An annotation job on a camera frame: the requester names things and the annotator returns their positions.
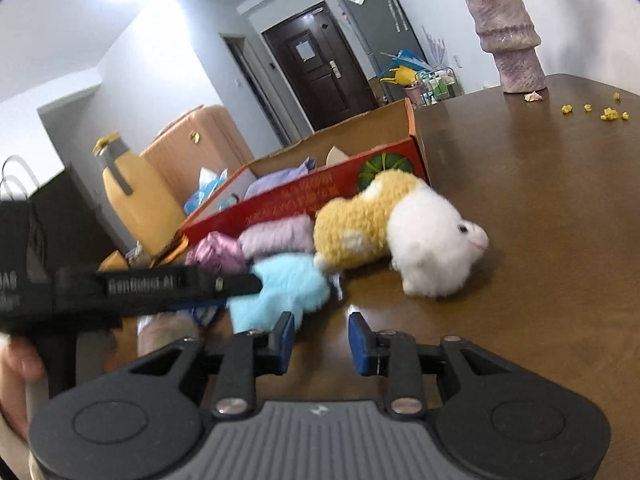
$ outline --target vase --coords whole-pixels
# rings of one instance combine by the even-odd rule
[[[502,90],[507,94],[546,88],[536,55],[542,42],[522,0],[465,0],[476,22],[480,46],[494,55]]]

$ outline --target red box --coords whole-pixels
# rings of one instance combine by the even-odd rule
[[[323,164],[337,146],[350,160],[321,167],[293,182],[218,211],[235,193],[244,196],[256,178],[300,165],[308,156]],[[375,171],[401,167],[427,179],[421,139],[416,135],[414,111],[408,100],[379,108],[313,134],[296,145],[255,160],[236,171],[213,196],[194,212],[180,230],[192,244],[211,231],[238,237],[248,227],[297,214],[315,214],[329,200],[351,198]]]

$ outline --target screw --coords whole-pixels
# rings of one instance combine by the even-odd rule
[[[246,400],[238,399],[236,397],[220,399],[216,403],[216,411],[220,413],[220,415],[241,415],[248,407],[249,404]]]
[[[415,415],[422,411],[422,403],[413,397],[401,397],[391,403],[391,409],[398,415]]]

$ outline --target door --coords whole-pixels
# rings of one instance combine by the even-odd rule
[[[315,130],[378,106],[326,3],[264,35]]]

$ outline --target orange suitcase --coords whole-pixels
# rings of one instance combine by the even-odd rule
[[[254,158],[226,108],[203,105],[169,124],[142,156],[181,204],[197,191],[200,168],[233,174]]]

